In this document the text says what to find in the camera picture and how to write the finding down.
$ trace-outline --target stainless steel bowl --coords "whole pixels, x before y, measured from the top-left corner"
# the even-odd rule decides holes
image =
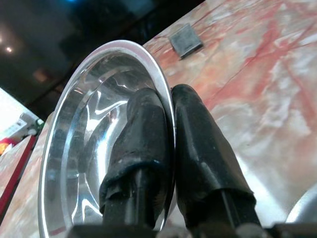
[[[44,149],[41,237],[65,237],[73,224],[101,222],[99,186],[112,146],[127,121],[127,101],[144,87],[156,89],[175,141],[169,86],[143,47],[113,41],[93,51],[76,69],[57,104]]]
[[[317,183],[315,183],[298,200],[286,222],[288,223],[316,223],[317,222]]]

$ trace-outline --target marble countertop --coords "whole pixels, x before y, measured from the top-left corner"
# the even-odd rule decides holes
[[[0,156],[0,214],[13,192],[23,166],[27,162],[35,137],[28,136],[4,155]]]
[[[38,187],[51,116],[45,123],[0,226],[0,238],[39,237]]]
[[[171,87],[187,83],[202,97],[238,157],[265,226],[284,222],[317,182],[316,21],[314,0],[207,0],[145,44]],[[180,60],[168,37],[187,23],[204,47]],[[48,124],[0,237],[39,236],[38,180],[47,131]]]

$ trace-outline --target gray square object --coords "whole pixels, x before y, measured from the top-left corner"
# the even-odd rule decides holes
[[[170,36],[169,41],[181,59],[203,46],[203,42],[189,24]]]

